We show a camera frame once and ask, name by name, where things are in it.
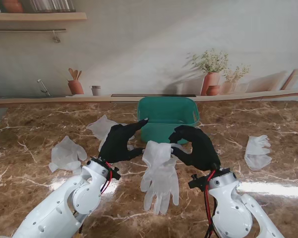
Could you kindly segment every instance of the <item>white latex glove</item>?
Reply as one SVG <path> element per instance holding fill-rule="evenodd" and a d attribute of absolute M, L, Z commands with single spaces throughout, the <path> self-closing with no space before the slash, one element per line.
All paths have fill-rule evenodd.
<path fill-rule="evenodd" d="M 170 155 L 171 144 L 159 144 L 154 141 L 147 143 L 143 161 L 148 168 L 141 181 L 141 191 L 147 191 L 144 201 L 146 211 L 150 209 L 155 195 L 156 201 L 153 208 L 155 214 L 167 212 L 171 194 L 173 204 L 179 204 L 179 182 L 174 168 L 176 159 L 171 158 Z"/>
<path fill-rule="evenodd" d="M 159 166 L 150 176 L 150 180 L 142 180 L 141 191 L 147 191 L 144 200 L 144 209 L 148 211 L 151 207 L 153 197 L 156 195 L 153 213 L 166 214 L 170 195 L 174 205 L 179 205 L 179 182 L 177 172 L 174 168 L 176 160 L 171 158 Z"/>
<path fill-rule="evenodd" d="M 57 169 L 73 171 L 75 175 L 81 173 L 80 160 L 86 160 L 87 154 L 83 147 L 75 144 L 68 136 L 52 149 L 52 162 L 49 168 L 52 172 Z"/>
<path fill-rule="evenodd" d="M 164 162 L 170 159 L 171 144 L 157 143 L 152 140 L 148 141 L 145 152 L 143 154 L 143 161 L 148 168 L 143 176 L 143 179 L 150 179 L 152 173 L 160 167 Z"/>
<path fill-rule="evenodd" d="M 98 147 L 98 151 L 100 152 L 101 147 L 103 146 L 103 144 L 106 141 L 107 135 L 110 132 L 110 129 L 112 126 L 117 125 L 118 123 L 113 121 L 113 120 L 109 120 L 107 118 L 106 115 L 103 115 L 100 119 L 98 119 L 97 121 L 89 124 L 86 129 L 91 130 L 94 134 L 94 136 L 101 140 L 99 147 Z"/>
<path fill-rule="evenodd" d="M 260 170 L 270 164 L 272 158 L 266 155 L 270 153 L 270 149 L 264 148 L 271 146 L 268 140 L 267 135 L 249 137 L 244 158 L 251 170 Z"/>

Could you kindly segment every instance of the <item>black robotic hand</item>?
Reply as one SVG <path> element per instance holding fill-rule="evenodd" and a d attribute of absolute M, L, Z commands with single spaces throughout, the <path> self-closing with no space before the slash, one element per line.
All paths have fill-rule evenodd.
<path fill-rule="evenodd" d="M 127 149 L 127 142 L 137 130 L 141 129 L 148 123 L 148 120 L 140 120 L 137 123 L 128 125 L 114 125 L 111 127 L 107 135 L 106 141 L 101 147 L 99 157 L 109 163 L 131 160 L 134 157 L 141 155 L 143 148 L 136 148 L 131 151 Z"/>
<path fill-rule="evenodd" d="M 170 143 L 177 143 L 180 139 L 192 142 L 192 153 L 187 154 L 179 148 L 172 147 L 172 154 L 186 165 L 193 165 L 199 170 L 217 170 L 220 160 L 210 138 L 204 132 L 192 126 L 181 125 L 174 129 L 169 137 Z"/>

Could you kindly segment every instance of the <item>marble countertop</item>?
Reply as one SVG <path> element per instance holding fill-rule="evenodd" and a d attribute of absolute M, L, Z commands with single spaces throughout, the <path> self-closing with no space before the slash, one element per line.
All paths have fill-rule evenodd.
<path fill-rule="evenodd" d="M 199 127 L 210 135 L 224 167 L 242 182 L 238 190 L 254 196 L 285 237 L 298 238 L 298 102 L 197 103 Z M 51 149 L 68 135 L 88 156 L 98 154 L 100 141 L 89 123 L 106 114 L 119 123 L 137 120 L 137 103 L 23 104 L 10 107 L 0 123 L 0 235 L 10 236 L 24 217 L 72 174 L 48 168 Z M 268 135 L 270 165 L 251 171 L 244 153 L 248 136 Z M 145 147 L 140 132 L 131 142 Z M 122 175 L 113 181 L 99 207 L 86 219 L 83 237 L 203 237 L 207 229 L 203 194 L 189 189 L 194 167 L 176 165 L 180 203 L 165 216 L 143 210 L 141 157 L 119 162 Z M 255 222 L 248 237 L 256 237 Z"/>

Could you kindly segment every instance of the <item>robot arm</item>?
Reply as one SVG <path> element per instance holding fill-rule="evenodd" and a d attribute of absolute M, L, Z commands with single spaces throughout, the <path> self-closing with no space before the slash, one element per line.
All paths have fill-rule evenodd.
<path fill-rule="evenodd" d="M 99 205 L 101 187 L 111 177 L 120 178 L 117 171 L 92 158 L 79 176 L 69 178 L 26 216 L 13 238 L 72 237 Z"/>
<path fill-rule="evenodd" d="M 190 188 L 206 189 L 206 178 L 192 176 Z M 248 194 L 239 195 L 236 187 L 239 181 L 229 169 L 220 169 L 209 181 L 209 194 L 217 201 L 212 217 L 213 226 L 222 238 L 243 238 L 252 228 L 252 215 L 260 226 L 257 238 L 283 238 L 257 201 Z"/>

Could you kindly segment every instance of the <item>flower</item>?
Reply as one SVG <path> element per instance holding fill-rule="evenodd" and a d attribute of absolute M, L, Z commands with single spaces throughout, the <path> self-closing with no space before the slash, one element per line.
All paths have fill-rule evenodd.
<path fill-rule="evenodd" d="M 250 65 L 243 66 L 243 64 L 240 67 L 237 66 L 234 72 L 230 68 L 226 68 L 224 70 L 225 82 L 236 83 L 241 77 L 248 74 L 249 71 Z"/>
<path fill-rule="evenodd" d="M 200 56 L 194 54 L 192 56 L 192 64 L 205 73 L 220 72 L 227 66 L 227 56 L 227 53 L 223 51 L 217 53 L 215 49 L 212 48 L 210 51 L 205 51 Z"/>

